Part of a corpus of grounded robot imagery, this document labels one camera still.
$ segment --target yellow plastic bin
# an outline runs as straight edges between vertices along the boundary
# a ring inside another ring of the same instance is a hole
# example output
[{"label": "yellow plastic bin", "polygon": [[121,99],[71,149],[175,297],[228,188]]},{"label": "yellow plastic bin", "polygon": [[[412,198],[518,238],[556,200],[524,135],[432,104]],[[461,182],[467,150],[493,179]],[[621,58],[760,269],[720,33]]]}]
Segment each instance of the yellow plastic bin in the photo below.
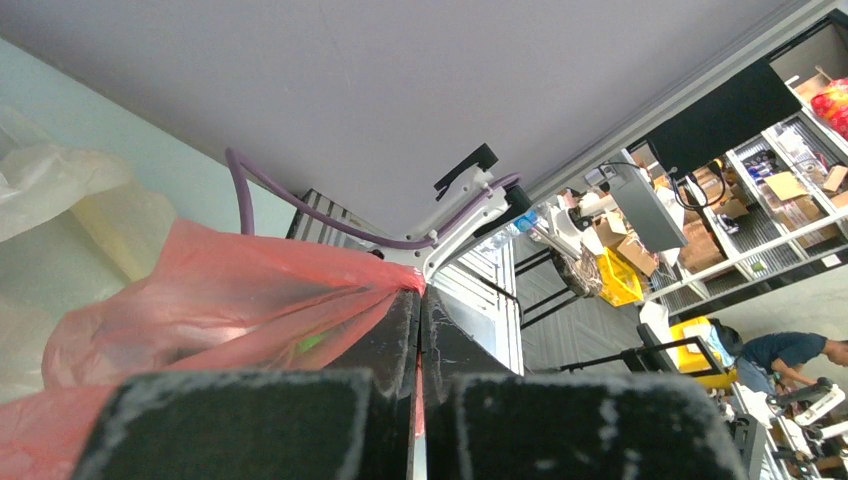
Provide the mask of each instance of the yellow plastic bin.
[{"label": "yellow plastic bin", "polygon": [[[692,320],[687,320],[683,323],[678,323],[671,327],[671,338],[674,340],[683,340],[686,338],[683,334],[683,331],[687,327],[695,326],[695,325],[710,325],[710,321],[707,320],[707,317],[697,317]],[[718,352],[713,352],[713,356],[721,363],[721,355]],[[710,364],[707,363],[707,359],[704,358],[704,355],[699,353],[692,353],[689,349],[684,345],[682,347],[677,347],[677,359],[678,359],[678,368],[680,369],[680,373],[692,373],[697,372],[699,370],[707,370],[710,368]],[[717,388],[717,389],[730,389],[730,384],[735,382],[737,379],[736,369],[732,369],[730,372],[722,374],[722,375],[708,375],[706,377],[697,377],[695,380],[703,385],[705,388]]]},{"label": "yellow plastic bin", "polygon": [[609,248],[604,249],[603,255],[598,255],[598,269],[604,287],[601,298],[613,307],[642,301],[642,283],[633,268],[618,258]]}]

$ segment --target dark blue shirt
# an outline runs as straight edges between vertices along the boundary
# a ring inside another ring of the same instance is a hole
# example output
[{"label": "dark blue shirt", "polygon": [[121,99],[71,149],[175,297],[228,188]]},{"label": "dark blue shirt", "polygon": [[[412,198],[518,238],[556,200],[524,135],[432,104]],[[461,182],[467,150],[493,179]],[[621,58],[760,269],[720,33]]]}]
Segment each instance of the dark blue shirt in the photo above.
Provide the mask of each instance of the dark blue shirt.
[{"label": "dark blue shirt", "polygon": [[771,362],[779,358],[790,368],[807,363],[819,356],[826,342],[815,333],[772,333],[745,343],[742,356],[772,374]]}]

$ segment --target jeans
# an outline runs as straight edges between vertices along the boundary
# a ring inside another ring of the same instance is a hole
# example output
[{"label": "jeans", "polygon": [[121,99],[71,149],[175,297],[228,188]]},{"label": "jeans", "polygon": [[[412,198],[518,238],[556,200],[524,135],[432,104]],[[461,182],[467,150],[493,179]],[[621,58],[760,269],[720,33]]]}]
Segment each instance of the jeans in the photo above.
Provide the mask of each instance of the jeans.
[{"label": "jeans", "polygon": [[765,392],[769,395],[777,393],[769,382],[766,371],[742,357],[736,360],[736,374],[739,376],[739,383],[754,392]]}]

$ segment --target yellow crate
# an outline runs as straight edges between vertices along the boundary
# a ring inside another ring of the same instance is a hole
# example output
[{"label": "yellow crate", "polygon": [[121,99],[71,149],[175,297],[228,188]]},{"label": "yellow crate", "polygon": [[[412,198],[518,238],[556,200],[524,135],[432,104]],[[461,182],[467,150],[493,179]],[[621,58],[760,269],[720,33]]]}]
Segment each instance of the yellow crate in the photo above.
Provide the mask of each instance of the yellow crate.
[{"label": "yellow crate", "polygon": [[598,268],[604,281],[601,298],[613,307],[639,302],[644,298],[639,275],[609,248],[604,249],[603,255],[598,255]]}]

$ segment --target white label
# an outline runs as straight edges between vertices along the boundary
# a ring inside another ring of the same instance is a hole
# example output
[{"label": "white label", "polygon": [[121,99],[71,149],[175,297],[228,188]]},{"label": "white label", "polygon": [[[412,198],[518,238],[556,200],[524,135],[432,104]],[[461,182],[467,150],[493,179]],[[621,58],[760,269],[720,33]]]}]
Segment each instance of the white label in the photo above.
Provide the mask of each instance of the white label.
[{"label": "white label", "polygon": [[837,257],[836,255],[828,255],[822,258],[822,263],[827,268],[833,268],[842,263],[842,260],[840,260],[839,257]]}]

